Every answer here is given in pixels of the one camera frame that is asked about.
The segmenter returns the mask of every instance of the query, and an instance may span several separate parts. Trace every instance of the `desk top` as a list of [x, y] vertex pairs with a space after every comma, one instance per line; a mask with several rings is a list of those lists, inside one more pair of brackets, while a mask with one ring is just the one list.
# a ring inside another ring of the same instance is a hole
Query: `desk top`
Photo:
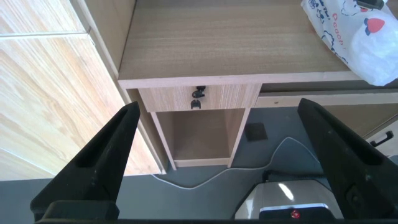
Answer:
[[138, 1], [119, 73], [124, 88], [359, 79], [292, 0]]

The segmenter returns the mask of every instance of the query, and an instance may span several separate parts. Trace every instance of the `white plastic bag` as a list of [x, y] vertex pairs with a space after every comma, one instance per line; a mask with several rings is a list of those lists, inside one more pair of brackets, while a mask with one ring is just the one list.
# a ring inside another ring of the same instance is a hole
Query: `white plastic bag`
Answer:
[[362, 9], [356, 0], [303, 0], [317, 34], [363, 80], [385, 85], [398, 78], [398, 21], [386, 5]]

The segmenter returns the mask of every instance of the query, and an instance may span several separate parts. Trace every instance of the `wood grain surface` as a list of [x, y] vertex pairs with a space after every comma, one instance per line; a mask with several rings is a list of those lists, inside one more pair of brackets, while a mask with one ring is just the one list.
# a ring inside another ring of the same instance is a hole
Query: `wood grain surface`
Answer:
[[0, 34], [85, 32], [69, 0], [2, 0]]
[[348, 68], [315, 33], [300, 1], [138, 1], [120, 80]]
[[243, 110], [225, 110], [225, 123], [229, 147], [228, 168], [232, 166], [236, 150], [241, 141], [246, 121], [250, 114], [250, 108]]
[[78, 5], [118, 74], [135, 0], [81, 0]]
[[173, 168], [228, 165], [250, 109], [152, 112]]
[[55, 175], [0, 149], [0, 181], [52, 178]]
[[[251, 108], [255, 105], [261, 84], [206, 86], [205, 96], [199, 98], [202, 110]], [[139, 93], [150, 112], [191, 111], [195, 86], [144, 88]]]
[[324, 106], [361, 137], [369, 137], [381, 124], [398, 114], [398, 104]]
[[226, 165], [228, 164], [228, 162], [229, 158], [174, 160], [174, 163], [177, 167], [220, 166], [220, 165]]
[[[56, 174], [124, 105], [89, 38], [1, 40], [0, 147]], [[160, 173], [136, 132], [125, 171]]]
[[306, 98], [321, 106], [398, 103], [398, 90], [298, 91], [260, 93], [256, 108], [298, 106]]
[[170, 165], [173, 170], [176, 170], [174, 164], [174, 116], [172, 113], [150, 113], [154, 120], [156, 131], [158, 132], [167, 157], [169, 158]]

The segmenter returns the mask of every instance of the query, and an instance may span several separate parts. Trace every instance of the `drawer lock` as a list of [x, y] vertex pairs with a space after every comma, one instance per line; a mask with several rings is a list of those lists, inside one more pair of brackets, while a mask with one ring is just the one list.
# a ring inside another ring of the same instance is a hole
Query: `drawer lock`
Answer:
[[192, 97], [194, 97], [194, 100], [191, 101], [191, 109], [193, 109], [193, 108], [201, 109], [201, 103], [198, 100], [198, 98], [205, 96], [205, 93], [204, 93], [205, 88], [206, 88], [206, 86], [197, 86], [197, 91], [194, 91], [192, 93]]

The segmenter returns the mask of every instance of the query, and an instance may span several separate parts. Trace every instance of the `white cable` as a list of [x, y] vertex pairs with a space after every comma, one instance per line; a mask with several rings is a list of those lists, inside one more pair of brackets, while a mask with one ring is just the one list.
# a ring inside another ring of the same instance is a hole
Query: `white cable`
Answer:
[[284, 140], [282, 140], [282, 142], [279, 143], [278, 147], [272, 153], [272, 156], [271, 156], [271, 159], [270, 159], [269, 163], [267, 165], [263, 166], [263, 167], [258, 167], [258, 168], [229, 168], [229, 169], [225, 169], [225, 170], [219, 172], [218, 174], [214, 175], [212, 178], [210, 178], [210, 179], [208, 179], [208, 180], [206, 180], [206, 181], [202, 182], [201, 184], [198, 184], [198, 185], [196, 185], [194, 187], [182, 187], [182, 186], [179, 186], [179, 185], [177, 185], [175, 183], [172, 183], [172, 182], [169, 182], [167, 180], [161, 179], [161, 178], [155, 176], [154, 174], [152, 174], [152, 176], [155, 177], [155, 179], [157, 179], [159, 181], [162, 181], [162, 182], [164, 182], [166, 184], [170, 184], [170, 185], [172, 185], [174, 187], [177, 187], [177, 188], [180, 188], [180, 189], [184, 189], [184, 190], [194, 190], [194, 189], [197, 189], [197, 188], [207, 184], [208, 182], [210, 182], [214, 178], [218, 177], [219, 175], [221, 175], [221, 174], [223, 174], [223, 173], [225, 173], [225, 172], [227, 172], [229, 170], [261, 170], [261, 169], [267, 168], [269, 165], [272, 164], [272, 160], [274, 160], [275, 153], [278, 151], [280, 146], [288, 139], [293, 140], [293, 141], [299, 143], [301, 146], [303, 146], [310, 153], [310, 155], [319, 163], [319, 160], [315, 157], [314, 154], [312, 154], [312, 152], [306, 146], [304, 146], [303, 143], [299, 142], [298, 140], [296, 140], [296, 139], [294, 139], [292, 137], [286, 137]]

